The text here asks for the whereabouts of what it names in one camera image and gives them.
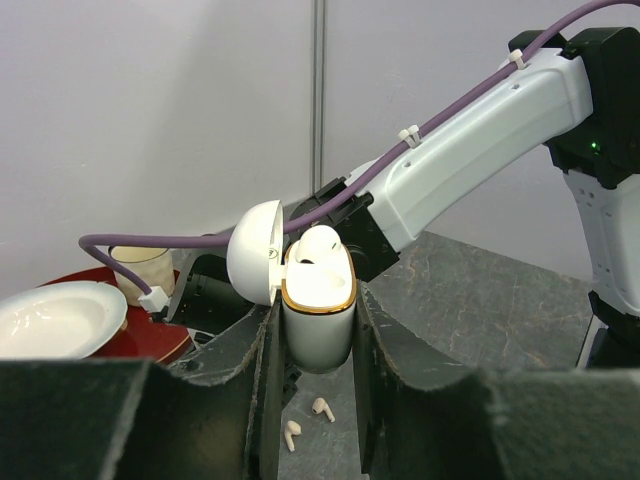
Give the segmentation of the white earbud charging case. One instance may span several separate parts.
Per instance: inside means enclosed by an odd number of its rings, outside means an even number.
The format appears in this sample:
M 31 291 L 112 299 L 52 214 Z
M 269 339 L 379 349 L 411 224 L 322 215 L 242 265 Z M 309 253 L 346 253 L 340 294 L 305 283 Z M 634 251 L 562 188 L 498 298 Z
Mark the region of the white earbud charging case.
M 293 362 L 323 374 L 341 366 L 351 350 L 357 279 L 341 239 L 341 249 L 316 264 L 296 261 L 299 240 L 284 246 L 279 201 L 256 205 L 231 234 L 227 274 L 235 291 L 254 304 L 272 306 L 281 298 Z

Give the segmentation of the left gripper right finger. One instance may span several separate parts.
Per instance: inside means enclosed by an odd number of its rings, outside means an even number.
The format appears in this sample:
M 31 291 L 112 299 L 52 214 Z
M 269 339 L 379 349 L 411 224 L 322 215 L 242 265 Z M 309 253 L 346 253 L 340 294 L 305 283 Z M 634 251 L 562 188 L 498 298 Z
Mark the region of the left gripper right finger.
M 360 285 L 360 465 L 372 479 L 635 479 L 635 369 L 487 370 L 438 351 Z

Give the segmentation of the white earbud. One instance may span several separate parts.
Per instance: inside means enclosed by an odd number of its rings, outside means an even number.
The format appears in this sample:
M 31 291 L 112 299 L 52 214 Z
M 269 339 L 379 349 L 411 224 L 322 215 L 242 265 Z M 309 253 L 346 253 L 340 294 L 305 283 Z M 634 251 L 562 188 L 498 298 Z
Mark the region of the white earbud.
M 316 264 L 341 249 L 338 233 L 330 226 L 316 225 L 301 236 L 295 254 L 299 263 Z

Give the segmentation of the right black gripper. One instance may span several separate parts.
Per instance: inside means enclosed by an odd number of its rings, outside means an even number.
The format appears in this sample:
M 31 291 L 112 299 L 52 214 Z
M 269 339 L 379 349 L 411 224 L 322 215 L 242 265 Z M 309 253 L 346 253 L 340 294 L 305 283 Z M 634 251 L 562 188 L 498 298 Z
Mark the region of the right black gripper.
M 180 269 L 165 322 L 217 335 L 252 308 L 231 285 L 223 249 L 193 250 Z

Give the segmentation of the pink earbud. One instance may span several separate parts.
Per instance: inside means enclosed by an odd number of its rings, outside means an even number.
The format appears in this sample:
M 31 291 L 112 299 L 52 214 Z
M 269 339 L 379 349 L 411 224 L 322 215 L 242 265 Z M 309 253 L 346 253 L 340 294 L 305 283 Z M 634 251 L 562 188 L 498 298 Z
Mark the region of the pink earbud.
M 283 437 L 287 446 L 287 449 L 293 453 L 296 451 L 294 439 L 302 433 L 301 425 L 293 420 L 286 422 L 283 430 Z
M 314 400 L 312 404 L 312 412 L 315 415 L 324 414 L 330 423 L 334 423 L 336 421 L 331 407 L 329 406 L 328 402 L 322 397 L 318 397 Z

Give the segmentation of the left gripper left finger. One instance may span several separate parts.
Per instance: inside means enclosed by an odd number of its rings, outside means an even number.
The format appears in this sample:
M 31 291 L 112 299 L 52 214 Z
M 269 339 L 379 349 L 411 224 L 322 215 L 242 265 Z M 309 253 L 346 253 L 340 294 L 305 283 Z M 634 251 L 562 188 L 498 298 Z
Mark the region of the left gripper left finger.
M 280 308 L 254 307 L 171 367 L 148 359 L 6 361 L 5 479 L 274 479 Z

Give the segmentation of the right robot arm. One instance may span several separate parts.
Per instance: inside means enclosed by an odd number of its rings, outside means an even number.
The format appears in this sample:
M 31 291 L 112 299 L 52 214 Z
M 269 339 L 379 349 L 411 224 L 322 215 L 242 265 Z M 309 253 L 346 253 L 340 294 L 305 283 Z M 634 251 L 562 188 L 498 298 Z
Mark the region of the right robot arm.
M 580 361 L 639 364 L 639 33 L 589 28 L 553 35 L 524 67 L 426 134 L 381 174 L 363 169 L 304 200 L 376 278 L 450 206 L 530 150 L 545 146 L 575 200 L 599 321 Z

